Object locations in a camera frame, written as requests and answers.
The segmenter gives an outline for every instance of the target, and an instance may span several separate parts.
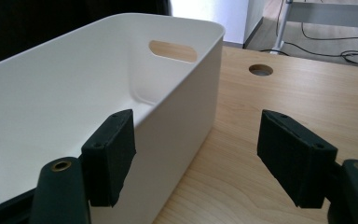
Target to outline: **desk grommet hole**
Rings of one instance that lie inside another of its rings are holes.
[[[254,64],[249,67],[249,72],[259,77],[266,77],[271,75],[274,71],[271,67],[265,64]]]

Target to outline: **floor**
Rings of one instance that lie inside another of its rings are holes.
[[[307,2],[321,2],[321,0],[308,0]],[[340,4],[356,4],[358,0],[323,0],[326,4],[340,3]],[[281,0],[266,0],[264,8],[263,24],[255,33],[255,36],[250,41],[247,49],[263,50],[271,49],[276,39],[276,25],[277,18],[281,7]],[[314,38],[337,38],[337,37],[358,37],[358,28],[328,26],[318,24],[303,24],[304,32],[309,37]],[[345,50],[358,50],[358,38],[351,40],[311,40],[306,38],[301,31],[301,23],[287,22],[283,40],[300,46],[303,49],[328,55],[340,55]],[[282,51],[292,57],[311,59],[316,61],[323,61],[329,63],[341,63],[358,66],[355,63],[348,63],[341,57],[325,57],[309,54],[294,46],[285,44]],[[358,62],[358,57],[350,58]]]

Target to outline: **wall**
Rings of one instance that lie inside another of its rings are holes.
[[[242,45],[261,20],[264,3],[265,0],[171,0],[171,7],[174,17],[222,24],[226,28],[224,41]]]

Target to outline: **dark background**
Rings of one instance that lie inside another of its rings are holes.
[[[124,12],[168,15],[168,0],[0,0],[0,61]]]

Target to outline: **cable hole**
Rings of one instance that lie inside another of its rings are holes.
[[[249,72],[256,76],[266,77],[271,75],[274,71],[265,64],[254,64],[249,67]]]
[[[158,56],[187,63],[194,63],[198,57],[197,52],[190,46],[186,45],[152,40],[149,43],[149,48],[154,54]]]

